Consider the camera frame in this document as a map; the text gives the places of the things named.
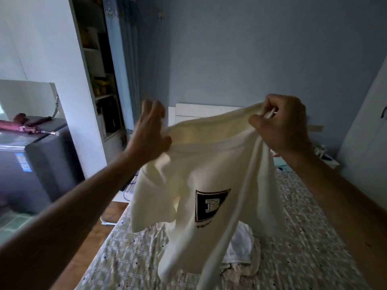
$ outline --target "blue sticker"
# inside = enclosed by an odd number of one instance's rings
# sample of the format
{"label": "blue sticker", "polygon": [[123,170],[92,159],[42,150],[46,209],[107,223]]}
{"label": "blue sticker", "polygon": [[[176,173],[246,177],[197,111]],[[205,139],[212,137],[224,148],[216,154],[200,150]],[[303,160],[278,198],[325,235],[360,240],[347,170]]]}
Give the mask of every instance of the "blue sticker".
{"label": "blue sticker", "polygon": [[15,153],[15,156],[17,157],[17,160],[19,161],[20,166],[22,167],[24,172],[32,172],[32,169],[29,166],[27,159],[23,153]]}

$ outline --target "blue curtain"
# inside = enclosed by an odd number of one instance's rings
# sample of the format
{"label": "blue curtain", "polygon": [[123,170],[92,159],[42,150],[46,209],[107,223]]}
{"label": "blue curtain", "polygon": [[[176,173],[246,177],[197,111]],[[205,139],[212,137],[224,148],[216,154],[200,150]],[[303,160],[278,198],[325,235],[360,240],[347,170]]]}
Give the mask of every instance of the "blue curtain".
{"label": "blue curtain", "polygon": [[127,133],[131,133],[141,113],[133,3],[129,0],[102,1],[123,120]]}

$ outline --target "white headboard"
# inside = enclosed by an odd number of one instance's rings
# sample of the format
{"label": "white headboard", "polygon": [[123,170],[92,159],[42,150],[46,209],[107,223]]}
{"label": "white headboard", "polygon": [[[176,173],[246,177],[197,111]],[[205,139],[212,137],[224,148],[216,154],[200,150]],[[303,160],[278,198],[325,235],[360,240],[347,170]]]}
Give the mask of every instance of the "white headboard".
{"label": "white headboard", "polygon": [[221,115],[241,107],[212,106],[198,104],[176,104],[176,107],[168,107],[168,126],[187,120]]}

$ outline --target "white t-shirt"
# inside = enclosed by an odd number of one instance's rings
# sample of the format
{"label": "white t-shirt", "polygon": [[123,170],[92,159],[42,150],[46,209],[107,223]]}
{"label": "white t-shirt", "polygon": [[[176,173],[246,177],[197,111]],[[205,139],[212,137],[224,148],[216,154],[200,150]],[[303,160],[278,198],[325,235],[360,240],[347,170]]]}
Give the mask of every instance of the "white t-shirt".
{"label": "white t-shirt", "polygon": [[239,220],[257,236],[284,232],[273,158],[248,123],[261,107],[167,128],[170,150],[140,170],[131,226],[139,232],[168,223],[157,271],[163,282],[182,269],[201,273],[197,289],[212,286]]}

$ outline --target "wall socket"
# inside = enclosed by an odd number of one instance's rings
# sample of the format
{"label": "wall socket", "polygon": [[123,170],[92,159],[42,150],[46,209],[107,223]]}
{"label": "wall socket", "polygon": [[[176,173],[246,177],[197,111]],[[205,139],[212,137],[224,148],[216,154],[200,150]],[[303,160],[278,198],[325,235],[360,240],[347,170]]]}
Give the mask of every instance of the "wall socket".
{"label": "wall socket", "polygon": [[308,125],[307,129],[308,129],[308,131],[311,131],[311,132],[321,132],[324,129],[324,126],[322,126],[322,125]]}

